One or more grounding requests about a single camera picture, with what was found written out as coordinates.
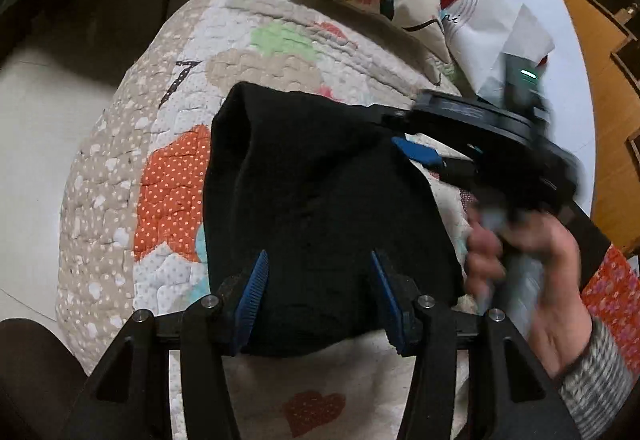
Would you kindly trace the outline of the grey striped sleeve forearm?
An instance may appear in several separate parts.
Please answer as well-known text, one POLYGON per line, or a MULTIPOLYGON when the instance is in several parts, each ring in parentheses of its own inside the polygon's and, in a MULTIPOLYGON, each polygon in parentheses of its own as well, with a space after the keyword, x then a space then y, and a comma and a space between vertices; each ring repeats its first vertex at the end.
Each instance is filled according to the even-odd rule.
POLYGON ((582 439, 597 439, 620 414, 634 388, 608 327, 594 317, 586 350, 562 378, 559 394, 582 439))

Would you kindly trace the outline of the person's right hand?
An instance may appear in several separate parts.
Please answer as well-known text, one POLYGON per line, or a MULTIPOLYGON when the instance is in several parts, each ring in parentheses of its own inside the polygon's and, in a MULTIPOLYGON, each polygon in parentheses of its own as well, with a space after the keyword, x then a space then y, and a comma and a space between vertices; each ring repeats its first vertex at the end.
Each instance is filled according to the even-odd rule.
POLYGON ((579 291, 580 251, 573 235, 553 215, 529 212, 520 222, 496 234, 480 223, 480 213, 468 210, 465 291, 477 301, 506 277, 501 256, 507 243, 536 259, 542 278, 527 336, 550 377, 566 371, 586 350, 592 321, 579 291))

